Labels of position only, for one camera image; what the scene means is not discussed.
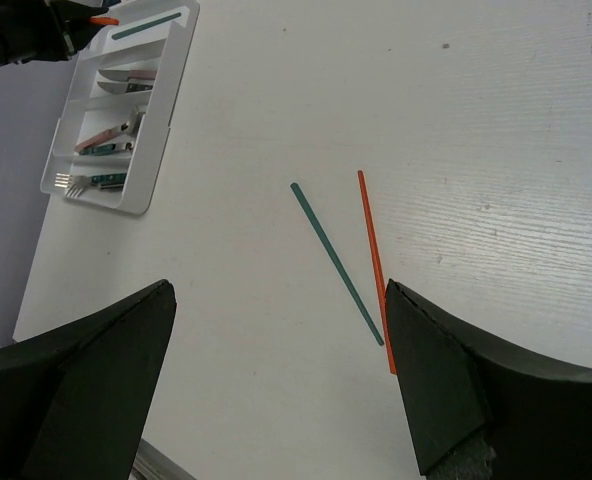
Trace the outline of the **orange chopstick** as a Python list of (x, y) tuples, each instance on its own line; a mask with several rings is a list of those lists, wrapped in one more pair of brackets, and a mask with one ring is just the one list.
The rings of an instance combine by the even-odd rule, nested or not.
[(358, 177), (358, 184), (360, 189), (362, 207), (364, 212), (364, 219), (367, 231), (367, 237), (370, 247), (370, 255), (371, 255), (371, 262), (372, 268), (374, 273), (374, 280), (375, 280), (375, 288), (377, 293), (377, 299), (379, 304), (379, 311), (380, 317), (383, 327), (383, 338), (384, 338), (384, 345), (387, 354), (387, 361), (390, 373), (395, 375), (396, 365), (391, 349), (390, 339), (389, 339), (389, 332), (388, 332), (388, 323), (387, 323), (387, 315), (386, 315), (386, 287), (385, 287), (385, 278), (382, 270), (382, 264), (380, 259), (380, 252), (377, 243), (377, 236), (375, 232), (375, 226), (369, 201), (368, 189), (365, 174), (362, 170), (357, 171)]
[(118, 19), (112, 17), (92, 17), (89, 22), (99, 26), (118, 26), (120, 24)]

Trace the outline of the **green handled fork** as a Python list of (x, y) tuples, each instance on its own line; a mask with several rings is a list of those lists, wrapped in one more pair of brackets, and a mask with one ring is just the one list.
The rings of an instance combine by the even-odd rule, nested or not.
[(54, 185), (60, 188), (78, 186), (92, 186), (98, 188), (122, 187), (127, 180), (127, 173), (110, 173), (100, 175), (71, 175), (57, 173)]

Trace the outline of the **pink handled knife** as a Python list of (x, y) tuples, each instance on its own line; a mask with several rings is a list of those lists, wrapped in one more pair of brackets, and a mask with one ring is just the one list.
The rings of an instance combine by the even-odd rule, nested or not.
[(156, 70), (109, 70), (101, 69), (98, 73), (105, 79), (114, 82), (129, 82), (132, 80), (154, 80), (157, 75)]

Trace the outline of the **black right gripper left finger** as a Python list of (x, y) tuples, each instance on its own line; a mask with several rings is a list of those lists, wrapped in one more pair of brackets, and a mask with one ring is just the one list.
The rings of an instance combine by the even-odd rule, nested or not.
[(160, 280), (0, 348), (0, 479), (126, 479), (177, 302)]

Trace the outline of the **dark brown handled fork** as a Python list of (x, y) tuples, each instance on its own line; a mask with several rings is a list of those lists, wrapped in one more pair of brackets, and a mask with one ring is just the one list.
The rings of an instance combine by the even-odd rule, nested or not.
[(76, 198), (79, 197), (80, 195), (82, 195), (85, 191), (92, 189), (92, 190), (100, 190), (100, 191), (105, 191), (105, 190), (121, 190), (124, 187), (124, 185), (122, 187), (115, 187), (115, 188), (98, 188), (98, 187), (92, 187), (92, 186), (78, 186), (75, 185), (73, 187), (66, 187), (65, 188), (65, 196), (69, 197), (69, 198)]

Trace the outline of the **teal chopstick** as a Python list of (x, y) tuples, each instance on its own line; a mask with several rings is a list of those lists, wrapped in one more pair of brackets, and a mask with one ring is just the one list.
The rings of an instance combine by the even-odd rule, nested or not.
[(299, 203), (303, 213), (305, 214), (306, 218), (308, 219), (312, 229), (314, 230), (316, 236), (318, 237), (320, 243), (322, 244), (324, 250), (326, 251), (330, 261), (332, 262), (334, 268), (336, 269), (338, 275), (340, 276), (345, 288), (347, 289), (349, 295), (351, 296), (352, 300), (354, 301), (358, 311), (360, 312), (362, 318), (364, 319), (367, 327), (369, 328), (370, 332), (372, 333), (375, 341), (379, 346), (384, 346), (385, 341), (381, 333), (379, 332), (378, 328), (374, 320), (372, 319), (371, 315), (369, 314), (358, 290), (356, 289), (353, 281), (351, 280), (344, 264), (342, 263), (339, 255), (337, 254), (334, 246), (332, 245), (328, 235), (326, 234), (322, 224), (320, 223), (315, 211), (313, 210), (310, 202), (306, 198), (304, 192), (302, 191), (300, 185), (297, 182), (292, 182), (290, 184), (290, 189), (294, 194), (297, 202)]
[(181, 16), (182, 16), (182, 13), (180, 11), (177, 11), (177, 12), (174, 12), (173, 14), (167, 15), (165, 17), (160, 17), (160, 18), (150, 20), (145, 23), (127, 28), (125, 30), (121, 30), (117, 33), (112, 34), (111, 38), (113, 40), (120, 40), (120, 39), (129, 37), (129, 36), (135, 35), (137, 33), (146, 31), (148, 29), (157, 27), (159, 25), (165, 24), (167, 22), (171, 22), (172, 20), (180, 18)]

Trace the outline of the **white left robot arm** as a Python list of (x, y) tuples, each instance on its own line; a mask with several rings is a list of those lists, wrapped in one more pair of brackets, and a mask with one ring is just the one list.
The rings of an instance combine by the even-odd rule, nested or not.
[(0, 1), (0, 67), (71, 59), (103, 27), (119, 24), (108, 11), (74, 1)]

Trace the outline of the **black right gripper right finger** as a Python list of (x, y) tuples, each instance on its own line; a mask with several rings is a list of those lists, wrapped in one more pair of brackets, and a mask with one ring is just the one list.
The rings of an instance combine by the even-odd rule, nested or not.
[(390, 282), (392, 356), (428, 479), (592, 479), (592, 368), (504, 340)]

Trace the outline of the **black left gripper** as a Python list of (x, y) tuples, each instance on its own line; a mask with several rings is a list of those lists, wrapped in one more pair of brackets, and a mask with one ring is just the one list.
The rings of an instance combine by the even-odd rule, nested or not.
[(109, 12), (108, 7), (93, 7), (74, 1), (51, 1), (50, 8), (55, 14), (68, 55), (78, 53), (91, 42), (103, 28), (103, 25), (93, 23), (92, 19)]

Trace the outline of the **green handled spoon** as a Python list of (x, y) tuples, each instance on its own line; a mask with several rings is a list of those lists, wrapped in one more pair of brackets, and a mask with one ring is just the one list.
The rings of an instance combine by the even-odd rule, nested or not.
[(80, 156), (107, 156), (113, 154), (131, 153), (132, 142), (113, 142), (97, 146), (86, 147), (78, 152)]

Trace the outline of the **pink handled spoon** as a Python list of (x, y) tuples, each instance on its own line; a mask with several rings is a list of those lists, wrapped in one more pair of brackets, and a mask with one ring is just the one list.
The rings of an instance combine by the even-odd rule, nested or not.
[(89, 139), (77, 144), (74, 151), (76, 153), (81, 153), (86, 149), (100, 146), (121, 136), (129, 136), (135, 138), (137, 136), (137, 132), (139, 130), (143, 116), (144, 113), (141, 111), (136, 111), (135, 113), (132, 113), (129, 119), (124, 123), (103, 130), (95, 134), (94, 136), (90, 137)]

